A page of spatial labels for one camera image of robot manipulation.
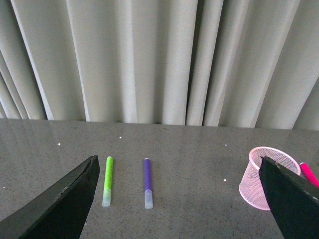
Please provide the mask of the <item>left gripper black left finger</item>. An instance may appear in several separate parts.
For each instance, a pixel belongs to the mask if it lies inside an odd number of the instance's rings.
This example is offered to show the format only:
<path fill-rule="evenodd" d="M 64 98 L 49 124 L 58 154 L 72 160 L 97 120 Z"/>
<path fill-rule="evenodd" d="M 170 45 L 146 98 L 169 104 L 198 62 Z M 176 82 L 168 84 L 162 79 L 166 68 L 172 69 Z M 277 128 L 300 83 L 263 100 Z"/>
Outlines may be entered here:
<path fill-rule="evenodd" d="M 96 155 L 0 223 L 2 239 L 78 239 L 100 174 Z"/>

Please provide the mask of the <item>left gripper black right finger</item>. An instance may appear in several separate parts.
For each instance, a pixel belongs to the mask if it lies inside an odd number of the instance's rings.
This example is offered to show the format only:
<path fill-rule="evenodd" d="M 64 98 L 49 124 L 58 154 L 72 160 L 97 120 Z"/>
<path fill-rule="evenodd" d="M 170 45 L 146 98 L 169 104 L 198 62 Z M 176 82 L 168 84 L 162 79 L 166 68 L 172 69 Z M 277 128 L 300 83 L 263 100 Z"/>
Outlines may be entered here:
<path fill-rule="evenodd" d="M 319 188 L 264 156 L 259 177 L 271 213 L 285 239 L 319 237 Z"/>

